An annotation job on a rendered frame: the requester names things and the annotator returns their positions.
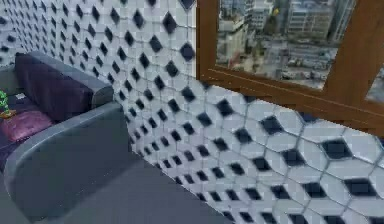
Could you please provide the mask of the small green figurine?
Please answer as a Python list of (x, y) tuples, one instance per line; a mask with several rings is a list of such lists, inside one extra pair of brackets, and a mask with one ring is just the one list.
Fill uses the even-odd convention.
[(15, 110), (11, 110), (8, 106), (8, 97), (7, 94), (0, 90), (0, 108), (3, 108), (3, 111), (0, 112), (0, 118), (8, 119), (16, 114)]

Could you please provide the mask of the grey sofa with purple cushions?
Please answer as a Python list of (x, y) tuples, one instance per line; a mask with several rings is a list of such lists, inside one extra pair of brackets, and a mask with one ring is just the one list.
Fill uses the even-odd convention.
[[(124, 163), (128, 132), (111, 85), (30, 52), (17, 54), (14, 65), (0, 70), (0, 89), (15, 115), (40, 111), (53, 122), (17, 142), (0, 131), (5, 189), (28, 221), (40, 221), (75, 203), (78, 193)], [(26, 97), (17, 99), (20, 93)]]

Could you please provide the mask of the pink purple pillow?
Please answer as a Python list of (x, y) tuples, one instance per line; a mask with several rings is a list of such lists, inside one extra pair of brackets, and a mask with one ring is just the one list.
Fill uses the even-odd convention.
[(0, 131), (8, 140), (17, 142), (29, 138), (52, 125), (52, 120), (44, 113), (27, 111), (3, 120), (0, 123)]

